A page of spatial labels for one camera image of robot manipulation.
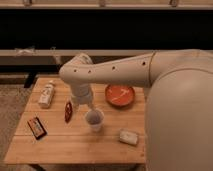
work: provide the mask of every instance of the wooden table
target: wooden table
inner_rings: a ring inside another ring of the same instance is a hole
[[[54,80],[55,95],[49,109],[37,103],[44,85]],[[91,163],[145,163],[144,155],[144,94],[134,88],[135,102],[123,109],[113,108],[105,101],[106,85],[92,85],[94,103],[104,114],[101,132],[93,133],[84,120],[86,105],[79,107],[72,120],[64,121],[64,107],[70,99],[69,86],[58,77],[39,78],[22,114],[4,162],[6,164],[91,164]],[[36,140],[27,121],[38,116],[48,135]],[[118,141],[121,128],[138,132],[137,147]]]

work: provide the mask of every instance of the dark red item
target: dark red item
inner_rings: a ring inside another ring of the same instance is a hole
[[[110,104],[123,107],[133,102],[135,91],[130,86],[108,85],[105,89],[105,97]]]
[[[65,122],[68,123],[72,117],[72,103],[68,101],[65,106]]]

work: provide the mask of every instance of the small bottle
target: small bottle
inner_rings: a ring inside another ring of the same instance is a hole
[[[50,80],[44,87],[42,94],[39,98],[38,104],[41,108],[47,109],[50,107],[52,97],[54,95],[53,80]]]

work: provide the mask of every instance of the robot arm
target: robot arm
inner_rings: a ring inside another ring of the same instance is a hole
[[[148,170],[213,170],[213,54],[156,52],[96,65],[81,54],[60,77],[79,104],[92,101],[89,83],[152,86],[145,111]]]
[[[77,59],[85,61],[89,59],[86,54],[79,54],[61,68],[60,77],[70,85],[100,83],[149,87],[149,69],[153,56],[154,53],[151,53],[112,62],[92,64],[91,62],[77,63]]]
[[[196,50],[154,52],[93,64],[87,54],[81,53],[63,65],[59,74],[70,85],[74,103],[91,104],[93,94],[90,83],[150,87],[165,68],[196,54]]]

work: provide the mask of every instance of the red plate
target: red plate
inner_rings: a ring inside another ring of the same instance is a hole
[[[123,107],[133,102],[135,91],[129,86],[108,85],[105,89],[105,97],[110,104]]]

